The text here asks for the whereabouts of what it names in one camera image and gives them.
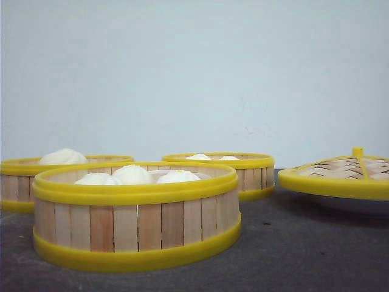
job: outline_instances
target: lid knob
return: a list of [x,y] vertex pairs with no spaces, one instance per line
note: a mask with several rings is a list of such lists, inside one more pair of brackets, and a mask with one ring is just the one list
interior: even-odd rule
[[355,146],[353,147],[353,156],[362,156],[363,155],[363,147]]

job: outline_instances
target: white wall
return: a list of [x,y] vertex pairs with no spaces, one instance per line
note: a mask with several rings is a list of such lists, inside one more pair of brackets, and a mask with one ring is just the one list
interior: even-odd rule
[[2,1],[1,159],[389,157],[389,1]]

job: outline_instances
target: white steamed bun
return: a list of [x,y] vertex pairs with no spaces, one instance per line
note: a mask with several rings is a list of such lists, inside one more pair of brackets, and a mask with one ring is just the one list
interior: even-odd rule
[[80,152],[64,148],[44,155],[38,164],[84,164],[88,160]]

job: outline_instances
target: yellow rim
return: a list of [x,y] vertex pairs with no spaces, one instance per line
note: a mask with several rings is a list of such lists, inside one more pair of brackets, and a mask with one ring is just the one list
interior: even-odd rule
[[1,200],[1,210],[17,213],[34,213],[34,202]]
[[48,170],[36,175],[33,183],[34,196],[45,201],[78,205],[132,205],[160,204],[177,201],[196,200],[226,193],[238,185],[235,169],[226,165],[196,162],[113,162],[109,166],[137,165],[181,165],[224,169],[225,175],[200,181],[176,182],[171,184],[147,184],[136,186],[86,186],[48,181],[45,178],[57,173],[90,168],[78,165],[62,169]]
[[137,272],[171,268],[206,259],[227,249],[240,236],[241,216],[234,227],[203,242],[142,252],[93,252],[49,243],[33,229],[35,251],[50,263],[93,272]]
[[245,190],[244,192],[239,192],[239,200],[251,201],[266,198],[273,194],[274,188],[275,184],[272,187],[267,187],[262,190]]
[[[180,153],[170,154],[162,157],[163,161],[187,162],[187,156],[195,155],[196,153]],[[240,160],[191,160],[196,162],[205,162],[212,164],[222,164],[233,167],[234,169],[258,169],[262,167],[274,166],[274,159],[270,155],[259,153],[241,153],[241,152],[205,152],[205,155],[250,155],[256,156],[256,159],[240,159]]]
[[[127,155],[86,155],[86,158],[113,158],[120,162],[132,162],[134,159]],[[21,161],[38,161],[41,157],[34,158],[21,158],[21,159],[9,159],[1,161],[1,174],[2,175],[37,175],[38,173],[44,172],[50,169],[58,169],[61,167],[68,167],[77,164],[60,164],[60,165],[40,165],[40,164],[16,164]],[[113,161],[88,163],[86,165],[106,165]]]
[[302,176],[295,173],[296,170],[301,168],[302,167],[298,167],[296,169],[284,169],[278,172],[278,180],[281,186],[297,192],[313,193],[315,195],[389,200],[389,181],[378,179],[312,177]]

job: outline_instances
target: gray table surface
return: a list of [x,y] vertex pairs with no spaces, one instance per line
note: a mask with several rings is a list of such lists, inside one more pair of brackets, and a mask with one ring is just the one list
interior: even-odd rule
[[32,214],[1,212],[1,291],[389,291],[389,220],[337,214],[277,185],[240,203],[242,235],[190,265],[89,273],[40,259]]

